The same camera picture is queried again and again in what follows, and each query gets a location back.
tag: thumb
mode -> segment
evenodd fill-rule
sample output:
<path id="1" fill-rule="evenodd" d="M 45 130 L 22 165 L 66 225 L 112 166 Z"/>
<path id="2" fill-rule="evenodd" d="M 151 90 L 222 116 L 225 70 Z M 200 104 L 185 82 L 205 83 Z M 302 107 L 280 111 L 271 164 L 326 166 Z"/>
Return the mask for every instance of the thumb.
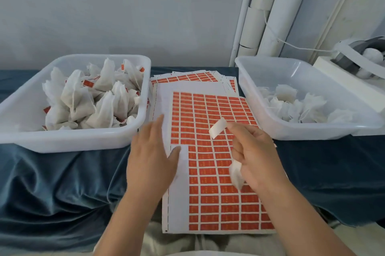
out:
<path id="1" fill-rule="evenodd" d="M 254 136 L 242 124 L 228 122 L 227 128 L 238 139 L 243 148 L 255 144 Z"/>
<path id="2" fill-rule="evenodd" d="M 175 169 L 175 172 L 178 167 L 180 149 L 180 146 L 173 148 L 170 156 L 168 157 L 168 160 L 170 161 L 172 168 Z"/>

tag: right hand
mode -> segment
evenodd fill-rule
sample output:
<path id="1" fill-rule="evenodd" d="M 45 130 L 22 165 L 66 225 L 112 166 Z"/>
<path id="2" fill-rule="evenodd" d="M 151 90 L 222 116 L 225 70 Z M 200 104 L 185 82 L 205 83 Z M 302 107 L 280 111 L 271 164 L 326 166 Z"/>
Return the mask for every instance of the right hand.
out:
<path id="1" fill-rule="evenodd" d="M 263 187 L 288 183 L 272 138 L 262 129 L 229 122 L 227 128 L 234 134 L 233 159 L 242 163 L 241 174 L 258 193 Z"/>

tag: hand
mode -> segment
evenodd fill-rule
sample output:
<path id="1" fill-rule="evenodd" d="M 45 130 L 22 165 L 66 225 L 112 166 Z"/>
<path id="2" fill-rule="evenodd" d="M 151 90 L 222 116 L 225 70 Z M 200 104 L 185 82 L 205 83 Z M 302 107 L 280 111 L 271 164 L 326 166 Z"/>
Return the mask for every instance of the hand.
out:
<path id="1" fill-rule="evenodd" d="M 127 163 L 127 192 L 146 204 L 158 204 L 173 181 L 180 146 L 167 158 L 162 139 L 163 115 L 142 127 L 132 139 Z"/>
<path id="2" fill-rule="evenodd" d="M 231 153 L 242 163 L 241 174 L 258 193 L 261 186 L 271 187 L 288 182 L 272 138 L 256 126 L 229 122 L 234 134 Z"/>

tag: red label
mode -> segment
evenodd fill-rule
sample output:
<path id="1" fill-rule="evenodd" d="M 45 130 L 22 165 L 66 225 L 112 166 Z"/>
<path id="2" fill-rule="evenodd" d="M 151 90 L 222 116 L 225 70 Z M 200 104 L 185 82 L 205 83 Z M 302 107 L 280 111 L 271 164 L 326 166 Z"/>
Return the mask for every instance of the red label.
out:
<path id="1" fill-rule="evenodd" d="M 48 107 L 44 108 L 43 111 L 47 114 L 50 109 L 51 109 L 51 106 L 48 106 Z"/>
<path id="2" fill-rule="evenodd" d="M 89 88 L 92 88 L 94 86 L 94 83 L 92 83 L 91 81 L 88 81 L 88 80 L 84 80 L 83 85 L 87 86 Z"/>

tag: blue fabric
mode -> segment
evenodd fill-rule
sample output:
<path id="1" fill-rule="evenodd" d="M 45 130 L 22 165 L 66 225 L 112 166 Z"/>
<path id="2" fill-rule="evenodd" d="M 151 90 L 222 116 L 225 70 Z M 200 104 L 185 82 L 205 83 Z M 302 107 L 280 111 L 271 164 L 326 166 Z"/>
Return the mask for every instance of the blue fabric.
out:
<path id="1" fill-rule="evenodd" d="M 197 69 L 153 67 L 151 73 Z M 238 68 L 205 69 L 238 77 Z M 0 71 L 0 101 L 35 73 Z M 384 136 L 347 136 L 276 144 L 289 179 L 313 205 L 359 225 L 385 218 L 384 141 Z M 129 152 L 130 146 L 38 154 L 0 145 L 0 246 L 89 251 L 108 223 L 110 204 L 124 193 Z"/>

